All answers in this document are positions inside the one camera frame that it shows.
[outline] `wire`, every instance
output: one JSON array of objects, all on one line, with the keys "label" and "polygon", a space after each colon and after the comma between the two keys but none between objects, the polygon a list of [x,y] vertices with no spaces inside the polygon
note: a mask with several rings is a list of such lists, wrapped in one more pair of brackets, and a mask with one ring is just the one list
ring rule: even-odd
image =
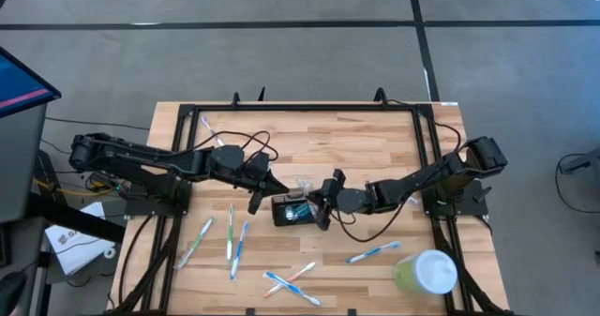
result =
[{"label": "wire", "polygon": [[566,156],[563,156],[562,158],[559,159],[559,162],[557,162],[557,164],[556,164],[556,170],[554,171],[554,184],[556,185],[556,192],[559,193],[559,198],[561,198],[562,203],[564,203],[564,205],[567,206],[569,209],[574,210],[574,211],[579,212],[579,213],[598,214],[598,213],[600,213],[600,211],[587,211],[587,210],[575,208],[574,206],[570,205],[564,199],[563,193],[561,192],[561,187],[559,186],[559,169],[561,168],[561,163],[563,163],[563,160],[565,160],[566,158],[580,157],[580,156],[583,156],[583,155],[584,155],[583,153],[572,153],[572,154],[568,154]]},{"label": "wire", "polygon": [[489,234],[490,235],[494,235],[494,231],[492,231],[491,229],[491,225],[489,224],[489,222],[486,221],[486,219],[483,216],[474,216],[476,219],[480,220],[481,223],[483,223],[484,225],[486,225],[486,227],[489,229]]},{"label": "wire", "polygon": [[50,146],[51,146],[53,149],[55,149],[55,150],[56,150],[56,151],[58,151],[59,153],[66,154],[66,155],[68,155],[68,156],[70,156],[70,155],[71,155],[69,152],[67,152],[67,151],[63,151],[62,149],[60,149],[60,148],[56,147],[56,145],[55,145],[55,144],[53,144],[53,143],[50,143],[49,141],[45,140],[44,138],[41,138],[41,140],[42,140],[44,143],[47,143],[48,145],[50,145]]},{"label": "wire", "polygon": [[107,142],[107,141],[100,141],[100,140],[96,140],[96,139],[85,140],[83,142],[77,142],[75,144],[98,143],[98,144],[103,144],[103,145],[107,145],[107,146],[113,146],[113,147],[123,148],[125,150],[132,151],[132,152],[135,152],[135,153],[139,153],[139,154],[145,155],[145,156],[150,156],[150,157],[153,157],[153,158],[160,158],[160,157],[175,157],[175,156],[181,156],[181,155],[184,155],[184,154],[187,154],[187,153],[191,153],[195,149],[197,149],[199,147],[202,147],[203,145],[207,144],[208,142],[210,142],[212,139],[214,139],[215,137],[217,137],[220,134],[232,134],[232,135],[240,135],[240,136],[247,137],[247,138],[249,138],[251,140],[254,140],[254,141],[262,144],[263,148],[267,147],[268,149],[270,149],[271,151],[273,151],[275,153],[275,157],[273,159],[271,159],[271,161],[274,161],[274,160],[276,160],[279,157],[279,152],[275,148],[273,148],[272,146],[268,145],[267,143],[264,143],[263,141],[261,141],[261,140],[259,140],[259,139],[257,139],[255,137],[258,133],[262,133],[262,132],[268,133],[267,131],[259,131],[259,132],[255,133],[254,135],[249,135],[249,134],[246,134],[246,133],[243,133],[243,132],[235,132],[235,131],[223,130],[223,131],[220,131],[220,132],[217,132],[217,133],[211,135],[210,137],[206,138],[201,143],[198,143],[198,144],[194,145],[193,147],[190,147],[188,149],[185,149],[185,150],[182,150],[182,151],[179,151],[179,152],[169,152],[169,153],[153,153],[153,152],[139,150],[139,149],[134,148],[134,147],[124,146],[124,145],[119,144],[119,143],[113,143],[113,142]]},{"label": "wire", "polygon": [[[114,217],[122,217],[122,216],[124,216],[124,214],[118,214],[118,215],[114,215],[114,216],[100,216],[100,217],[98,217],[98,218],[114,218]],[[78,247],[78,246],[85,246],[85,245],[90,245],[90,244],[93,244],[94,242],[97,242],[97,241],[100,241],[100,240],[103,240],[103,239],[101,239],[101,238],[97,238],[96,240],[92,240],[92,241],[88,241],[88,242],[81,242],[80,244],[75,244],[75,245],[73,245],[73,246],[71,246],[71,247],[69,247],[69,248],[67,248],[67,249],[63,249],[63,250],[61,250],[61,251],[59,251],[59,252],[51,252],[51,254],[54,254],[54,255],[60,255],[60,254],[62,254],[62,253],[64,253],[64,252],[66,252],[66,251],[69,251],[69,250],[71,250],[71,249],[73,249],[73,248],[75,248],[75,247]],[[25,271],[25,269],[29,268],[30,266],[32,266],[33,264],[35,264],[35,263],[37,263],[37,262],[38,262],[38,259],[35,259],[33,262],[31,262],[30,264],[26,265],[26,266],[25,266],[23,269],[21,269],[19,272],[20,272],[20,273],[22,273],[23,271]]]},{"label": "wire", "polygon": [[[265,147],[269,147],[269,149],[271,149],[273,152],[275,152],[275,156],[273,158],[270,158],[269,161],[275,161],[279,158],[279,152],[275,148],[269,146],[269,142],[271,141],[271,133],[269,133],[267,131],[259,131],[259,132],[254,133],[254,135],[252,137],[256,136],[259,133],[267,134],[266,142],[262,144],[261,148],[259,148],[256,152],[254,152],[250,155],[250,157],[245,162],[246,164],[251,162],[256,156],[258,156],[264,150]],[[248,141],[242,146],[242,149],[246,148],[246,146],[248,146],[250,141],[251,141],[251,139],[248,139]]]},{"label": "wire", "polygon": [[113,126],[113,127],[120,127],[120,128],[133,128],[133,129],[140,129],[140,130],[150,130],[150,128],[136,127],[136,126],[127,125],[127,124],[88,122],[88,121],[82,121],[82,120],[70,120],[70,119],[62,119],[62,118],[53,118],[53,117],[49,117],[49,116],[47,116],[46,119],[53,120],[53,121],[58,121],[58,122],[63,122],[63,123],[70,123],[70,124],[102,125],[102,126]]},{"label": "wire", "polygon": [[92,281],[92,277],[91,276],[87,277],[87,280],[84,283],[82,283],[82,284],[71,283],[71,282],[68,281],[68,279],[66,280],[66,283],[69,286],[73,287],[73,288],[82,288],[82,287],[85,287],[90,281]]},{"label": "wire", "polygon": [[[400,206],[397,208],[396,213],[394,213],[394,216],[392,216],[392,218],[390,218],[389,222],[387,222],[387,224],[385,226],[383,226],[383,228],[376,232],[373,236],[368,237],[366,239],[359,239],[358,237],[352,235],[347,229],[344,223],[340,223],[339,225],[341,226],[342,231],[344,231],[344,233],[346,235],[348,235],[352,240],[357,241],[357,242],[368,242],[368,241],[372,241],[374,239],[376,239],[377,237],[379,237],[379,235],[383,234],[394,222],[394,220],[398,217],[398,215],[400,214],[400,211],[402,210],[402,207],[404,207],[404,204],[406,203],[406,199],[403,199],[402,202],[400,203]],[[337,210],[337,218],[339,218],[339,220],[341,221],[341,215],[339,214],[339,209]]]},{"label": "wire", "polygon": [[354,216],[354,213],[351,214],[352,217],[352,222],[346,222],[344,220],[340,220],[338,218],[336,218],[336,216],[334,215],[334,212],[329,212],[329,215],[331,215],[331,218],[333,218],[335,221],[339,222],[339,223],[343,223],[347,226],[353,225],[354,223],[356,223],[356,217]]},{"label": "wire", "polygon": [[133,239],[131,239],[131,244],[129,244],[129,249],[127,250],[127,254],[125,255],[125,260],[123,261],[123,268],[121,268],[121,278],[119,280],[119,305],[123,304],[123,283],[125,281],[125,270],[128,267],[129,255],[131,255],[131,251],[133,250],[135,242],[138,240],[138,237],[140,236],[143,227],[146,225],[146,223],[148,223],[148,221],[150,221],[150,218],[152,218],[152,216],[148,216],[148,218],[146,218],[142,222],[142,225],[140,225],[138,231],[133,235]]},{"label": "wire", "polygon": [[44,187],[45,189],[48,189],[48,190],[54,189],[56,191],[63,192],[65,194],[77,195],[77,196],[85,196],[85,197],[87,197],[87,196],[98,197],[98,196],[106,195],[106,194],[108,194],[108,193],[110,193],[110,192],[113,191],[112,189],[107,189],[107,190],[104,190],[104,191],[101,191],[101,192],[98,192],[98,193],[85,193],[85,192],[80,192],[80,191],[76,191],[76,190],[64,189],[64,188],[51,188],[50,185],[46,184],[43,181],[39,181],[36,178],[34,178],[34,182],[38,186],[42,186],[42,187]]},{"label": "wire", "polygon": [[256,133],[252,134],[252,135],[251,135],[251,136],[250,136],[250,137],[247,139],[247,142],[245,142],[245,143],[244,143],[243,145],[241,145],[240,147],[242,147],[242,149],[244,149],[244,148],[248,147],[248,145],[249,145],[250,143],[252,143],[252,141],[253,141],[253,140],[256,140],[256,136],[257,136],[257,135],[259,135],[259,134],[263,134],[263,133],[266,133],[266,136],[267,136],[267,138],[266,138],[266,143],[269,143],[269,142],[271,141],[271,133],[269,133],[268,131],[265,131],[265,130],[260,130],[260,131],[258,131],[258,132],[256,132]]},{"label": "wire", "polygon": [[109,297],[109,302],[111,302],[111,309],[114,309],[114,301],[111,298],[111,292],[108,293],[108,297]]},{"label": "wire", "polygon": [[458,130],[457,130],[456,128],[453,128],[453,127],[451,127],[451,126],[449,126],[449,125],[446,125],[446,124],[440,124],[440,123],[436,122],[435,120],[433,120],[433,118],[429,118],[429,117],[428,117],[428,116],[426,116],[424,113],[422,113],[422,112],[421,112],[421,110],[419,110],[419,108],[418,108],[418,107],[416,107],[416,106],[414,106],[414,105],[412,105],[412,104],[405,103],[405,102],[403,102],[403,101],[399,101],[399,100],[395,100],[395,99],[389,99],[389,100],[387,100],[387,102],[390,102],[390,101],[394,101],[394,102],[396,102],[396,103],[398,103],[398,104],[400,104],[400,105],[410,106],[410,107],[411,107],[411,108],[413,108],[415,111],[417,111],[417,113],[419,113],[420,115],[422,115],[422,116],[423,116],[424,118],[426,118],[427,120],[432,120],[432,121],[433,121],[433,124],[435,124],[436,126],[439,126],[439,127],[441,127],[441,128],[448,128],[448,129],[452,130],[453,132],[455,132],[455,133],[457,134],[458,142],[457,142],[457,146],[454,148],[454,150],[455,150],[455,152],[458,152],[458,149],[460,148],[460,144],[461,144],[461,138],[462,138],[462,136],[460,135],[460,132],[458,132]]}]

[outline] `monitor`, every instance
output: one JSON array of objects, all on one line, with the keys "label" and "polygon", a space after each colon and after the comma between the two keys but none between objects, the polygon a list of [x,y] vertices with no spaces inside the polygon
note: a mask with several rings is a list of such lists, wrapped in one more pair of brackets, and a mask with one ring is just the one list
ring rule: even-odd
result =
[{"label": "monitor", "polygon": [[60,97],[58,90],[0,47],[0,118]]}]

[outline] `plastic cup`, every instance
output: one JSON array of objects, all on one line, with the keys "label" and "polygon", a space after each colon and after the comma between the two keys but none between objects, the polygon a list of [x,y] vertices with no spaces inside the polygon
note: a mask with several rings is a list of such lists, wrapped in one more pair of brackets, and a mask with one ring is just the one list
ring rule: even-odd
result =
[{"label": "plastic cup", "polygon": [[407,293],[448,293],[457,279],[458,271],[452,259],[435,249],[411,255],[394,266],[394,282]]}]

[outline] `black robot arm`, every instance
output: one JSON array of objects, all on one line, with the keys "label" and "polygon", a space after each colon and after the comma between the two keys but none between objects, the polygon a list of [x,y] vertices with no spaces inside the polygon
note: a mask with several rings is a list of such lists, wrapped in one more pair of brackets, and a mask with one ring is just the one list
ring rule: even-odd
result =
[{"label": "black robot arm", "polygon": [[[208,179],[252,192],[248,206],[250,214],[256,213],[263,197],[289,191],[269,170],[268,154],[259,152],[244,161],[244,150],[237,145],[172,152],[93,133],[75,136],[71,148],[68,162],[74,169],[100,171],[141,184],[149,195],[164,203],[184,200],[182,191],[188,188],[189,182]],[[167,172],[155,174],[142,166]]]},{"label": "black robot arm", "polygon": [[316,222],[322,230],[329,227],[332,210],[351,214],[379,214],[394,211],[417,190],[434,188],[438,200],[447,202],[460,193],[475,178],[485,178],[501,172],[507,161],[493,138],[480,137],[467,141],[463,161],[455,151],[440,160],[399,180],[367,183],[365,189],[344,188],[346,177],[341,170],[325,179],[322,187],[307,198],[319,206]]}]

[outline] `wooden tabletop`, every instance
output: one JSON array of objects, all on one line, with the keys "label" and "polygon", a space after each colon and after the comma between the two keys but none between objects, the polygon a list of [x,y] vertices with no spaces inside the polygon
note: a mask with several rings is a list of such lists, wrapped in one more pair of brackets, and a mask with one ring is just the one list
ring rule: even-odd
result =
[{"label": "wooden tabletop", "polygon": [[[148,144],[171,149],[178,102],[160,102],[155,111]],[[464,127],[456,105],[433,103],[436,120],[458,129],[464,142]],[[214,130],[232,130],[252,134],[259,130],[271,133],[270,144],[279,152],[273,163],[275,177],[286,186],[296,186],[304,178],[319,187],[331,177],[335,168],[347,176],[346,187],[363,188],[366,181],[401,178],[420,169],[413,120],[402,112],[207,112]],[[198,125],[197,143],[210,133]],[[424,125],[426,142],[427,128]],[[452,131],[438,128],[442,152],[456,144]],[[223,135],[225,143],[243,143],[246,139]],[[258,149],[247,148],[247,156]],[[433,160],[428,145],[429,162]],[[393,265],[400,259],[425,249],[435,248],[431,225],[419,204],[406,204],[386,233],[366,244],[352,241],[332,220],[329,231],[316,225],[275,227],[270,199],[262,201],[255,216],[248,212],[249,194],[242,189],[217,181],[193,185],[187,216],[183,219],[177,256],[195,240],[203,224],[217,218],[187,265],[175,271],[172,281],[170,314],[244,314],[255,308],[257,314],[346,314],[356,308],[359,314],[445,314],[443,299],[438,295],[411,295],[400,292],[392,280]],[[249,230],[236,281],[229,280],[226,263],[227,215],[229,204],[235,209],[234,243],[242,224]],[[391,218],[391,214],[356,215],[348,229],[358,237],[373,235]],[[135,286],[148,265],[156,218],[146,225],[132,251],[125,279],[126,294]],[[143,217],[127,224],[122,249],[127,249]],[[457,221],[467,268],[492,301],[508,308],[503,282],[489,230],[474,218]],[[344,260],[391,241],[402,247],[354,264]],[[121,253],[111,296],[116,301],[118,278],[125,252]],[[317,265],[296,284],[306,293],[321,299],[314,307],[307,300],[287,291],[264,299],[272,287],[263,278],[267,270],[286,278],[306,264]],[[152,306],[158,307],[162,273],[157,275]]]}]

